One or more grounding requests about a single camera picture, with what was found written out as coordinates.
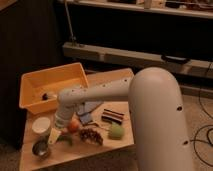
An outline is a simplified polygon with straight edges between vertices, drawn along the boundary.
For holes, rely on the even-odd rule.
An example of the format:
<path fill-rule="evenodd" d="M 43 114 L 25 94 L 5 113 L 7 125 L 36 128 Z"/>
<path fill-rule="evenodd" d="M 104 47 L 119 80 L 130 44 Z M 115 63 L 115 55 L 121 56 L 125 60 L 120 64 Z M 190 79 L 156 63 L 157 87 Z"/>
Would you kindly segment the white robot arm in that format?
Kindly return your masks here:
<path fill-rule="evenodd" d="M 167 70 L 136 75 L 57 96 L 54 128 L 61 130 L 86 101 L 126 101 L 133 124 L 139 171 L 194 171 L 180 86 Z"/>

